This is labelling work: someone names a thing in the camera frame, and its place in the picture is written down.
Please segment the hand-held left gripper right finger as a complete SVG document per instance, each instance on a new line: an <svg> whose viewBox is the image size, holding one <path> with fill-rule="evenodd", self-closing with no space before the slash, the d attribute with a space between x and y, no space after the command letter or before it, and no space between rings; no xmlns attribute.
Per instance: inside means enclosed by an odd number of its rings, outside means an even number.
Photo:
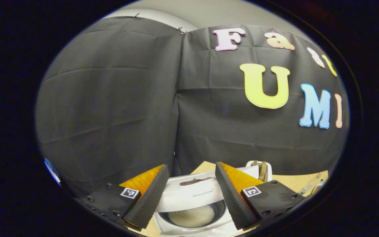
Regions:
<svg viewBox="0 0 379 237"><path fill-rule="evenodd" d="M237 229L268 225L304 200L277 180L263 182L222 162L215 166L215 177Z"/></svg>

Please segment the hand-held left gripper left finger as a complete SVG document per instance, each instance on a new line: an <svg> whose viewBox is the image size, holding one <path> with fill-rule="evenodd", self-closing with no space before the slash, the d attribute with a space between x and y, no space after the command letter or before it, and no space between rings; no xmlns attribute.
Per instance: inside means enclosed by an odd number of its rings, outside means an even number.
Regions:
<svg viewBox="0 0 379 237"><path fill-rule="evenodd" d="M116 225L141 231L157 209L168 179L168 166L159 165L122 184L107 183L81 202Z"/></svg>

